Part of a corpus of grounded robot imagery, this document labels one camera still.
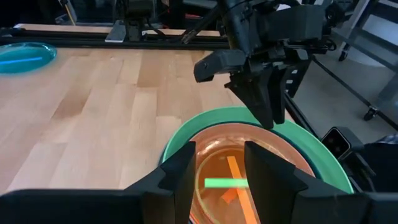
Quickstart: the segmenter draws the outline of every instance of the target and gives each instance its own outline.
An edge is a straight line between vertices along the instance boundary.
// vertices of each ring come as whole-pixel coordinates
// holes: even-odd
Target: gray floor
[[[350,59],[338,62],[333,54],[317,58],[370,102],[376,101],[378,93],[393,76],[383,67],[371,67]],[[396,122],[397,100],[395,96],[382,107],[382,111]],[[346,126],[363,143],[367,143],[397,132],[378,116],[364,121],[368,107],[314,63],[308,69],[294,101],[319,136],[324,136],[334,126]]]

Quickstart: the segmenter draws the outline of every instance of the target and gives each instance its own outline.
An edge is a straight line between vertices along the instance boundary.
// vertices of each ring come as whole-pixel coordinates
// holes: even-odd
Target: caster wheel
[[[346,60],[348,53],[347,52],[342,52],[340,57],[338,58],[339,62],[342,62],[344,60]]]
[[[377,111],[374,109],[369,109],[368,112],[363,116],[363,119],[365,121],[370,121],[372,118],[374,118],[377,114]]]

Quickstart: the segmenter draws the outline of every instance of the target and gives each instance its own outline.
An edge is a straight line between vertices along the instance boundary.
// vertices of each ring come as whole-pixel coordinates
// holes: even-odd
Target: blue stick
[[[25,58],[25,59],[18,59],[18,60],[10,60],[10,61],[2,61],[0,65],[9,65],[12,63],[19,63],[19,62],[31,62],[36,60],[42,60],[43,57],[36,57],[36,58]]]

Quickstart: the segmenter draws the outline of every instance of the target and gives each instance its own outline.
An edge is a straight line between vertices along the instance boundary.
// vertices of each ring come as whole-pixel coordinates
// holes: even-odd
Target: wooden table
[[[105,27],[22,27],[109,32]],[[209,53],[58,49],[55,61],[43,69],[0,76],[0,193],[123,189],[148,174],[183,122],[205,110],[242,104],[223,87],[228,75],[195,82],[193,66]]]

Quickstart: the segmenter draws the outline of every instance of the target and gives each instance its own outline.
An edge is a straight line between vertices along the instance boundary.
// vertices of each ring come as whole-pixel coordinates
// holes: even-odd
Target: teal plate
[[[50,63],[57,50],[48,44],[26,42],[0,47],[0,76],[29,72]]]
[[[260,125],[250,111],[243,106],[218,108],[196,115],[174,133],[166,145],[162,160],[167,160],[202,129],[220,123],[237,122]],[[284,124],[276,124],[273,131],[284,136],[290,142],[294,142],[304,158],[312,167],[315,167],[319,178],[347,193],[353,193],[353,188],[343,168],[316,137],[288,120]]]

